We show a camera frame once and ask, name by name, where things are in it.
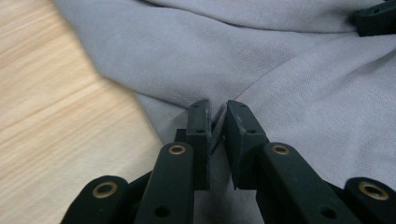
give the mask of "black object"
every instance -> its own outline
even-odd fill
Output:
[[[356,11],[350,21],[360,36],[396,34],[396,0]]]
[[[151,173],[131,184],[93,180],[62,223],[191,224],[193,192],[209,190],[210,124],[208,101],[191,105],[187,129],[161,149]],[[247,105],[228,102],[224,143],[235,188],[257,190],[265,223],[396,223],[393,189],[364,177],[344,189],[326,183],[296,149],[270,143]]]

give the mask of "wood grain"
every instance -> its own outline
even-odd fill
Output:
[[[161,145],[51,1],[0,1],[0,223],[59,223],[88,182],[138,178]]]

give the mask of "wooden table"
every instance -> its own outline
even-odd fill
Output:
[[[59,223],[88,182],[132,181],[161,148],[50,0],[0,1],[0,92],[0,223]]]

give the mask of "wooden floor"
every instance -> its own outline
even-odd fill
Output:
[[[132,181],[160,147],[50,0],[0,1],[0,223],[59,223],[88,182]]]

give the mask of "gray fabric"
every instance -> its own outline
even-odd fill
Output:
[[[208,99],[220,125],[235,99],[325,180],[396,189],[396,35],[358,37],[347,23],[381,1],[55,2],[98,71],[139,93],[165,143],[188,105]],[[213,189],[195,193],[194,222],[262,223],[254,191],[233,191],[224,155],[213,154]]]

